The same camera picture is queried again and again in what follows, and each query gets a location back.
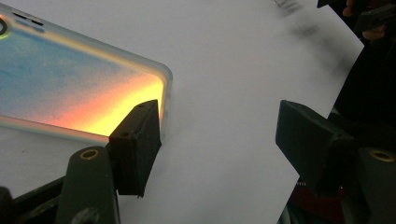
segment white paper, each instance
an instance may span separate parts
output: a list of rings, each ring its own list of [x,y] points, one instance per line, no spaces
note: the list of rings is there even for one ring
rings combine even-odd
[[[327,117],[362,49],[328,7],[288,1],[2,0],[172,70],[163,147],[145,197],[120,197],[121,223],[276,223],[298,178],[275,144],[279,101]],[[14,196],[87,145],[3,128],[0,140]]]

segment black clamp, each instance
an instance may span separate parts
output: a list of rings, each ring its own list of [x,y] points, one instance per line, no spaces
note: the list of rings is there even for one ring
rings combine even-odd
[[[0,223],[120,223],[116,190],[144,196],[160,136],[158,102],[137,105],[106,147],[73,154],[64,177],[16,199],[0,188]]]

